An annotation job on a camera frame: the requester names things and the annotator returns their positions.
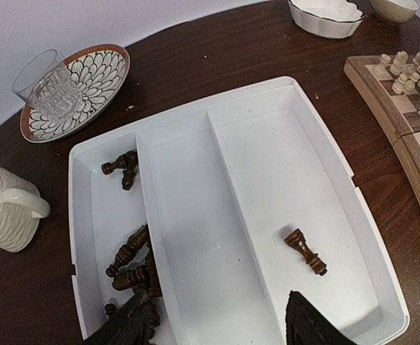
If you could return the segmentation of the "white plastic compartment tray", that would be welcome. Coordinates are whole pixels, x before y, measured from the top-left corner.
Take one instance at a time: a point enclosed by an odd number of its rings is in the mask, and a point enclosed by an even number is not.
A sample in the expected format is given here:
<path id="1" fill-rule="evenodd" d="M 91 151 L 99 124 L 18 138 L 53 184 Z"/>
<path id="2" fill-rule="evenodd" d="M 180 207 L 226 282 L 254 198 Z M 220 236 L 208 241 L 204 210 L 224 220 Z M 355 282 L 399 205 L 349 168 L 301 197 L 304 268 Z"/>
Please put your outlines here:
<path id="1" fill-rule="evenodd" d="M 136 179 L 101 165 L 137 151 Z M 387 344 L 409 312 L 353 172 L 300 85 L 255 83 L 163 111 L 69 154 L 73 290 L 83 337 L 105 322 L 106 268 L 147 224 L 163 296 L 156 344 L 284 344 L 300 292 L 357 344 Z M 284 242 L 295 229 L 319 276 Z"/>

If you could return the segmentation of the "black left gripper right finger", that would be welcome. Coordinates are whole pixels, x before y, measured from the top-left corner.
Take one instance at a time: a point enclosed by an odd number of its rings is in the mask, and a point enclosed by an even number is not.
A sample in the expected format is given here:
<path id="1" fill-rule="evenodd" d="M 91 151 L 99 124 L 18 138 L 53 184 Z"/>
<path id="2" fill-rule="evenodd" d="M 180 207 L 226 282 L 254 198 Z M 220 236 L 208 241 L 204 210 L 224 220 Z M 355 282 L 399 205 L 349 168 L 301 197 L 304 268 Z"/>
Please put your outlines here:
<path id="1" fill-rule="evenodd" d="M 286 344 L 356 345 L 298 291 L 289 293 L 286 306 Z"/>

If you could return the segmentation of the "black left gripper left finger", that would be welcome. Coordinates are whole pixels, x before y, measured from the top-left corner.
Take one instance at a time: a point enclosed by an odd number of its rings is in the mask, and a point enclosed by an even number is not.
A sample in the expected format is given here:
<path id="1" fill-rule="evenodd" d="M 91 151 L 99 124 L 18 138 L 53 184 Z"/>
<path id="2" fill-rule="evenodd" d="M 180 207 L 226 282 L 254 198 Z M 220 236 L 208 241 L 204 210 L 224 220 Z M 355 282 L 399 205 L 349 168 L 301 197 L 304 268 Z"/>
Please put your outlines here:
<path id="1" fill-rule="evenodd" d="M 89 344 L 149 344 L 151 301 L 138 291 L 103 326 L 83 341 Z"/>

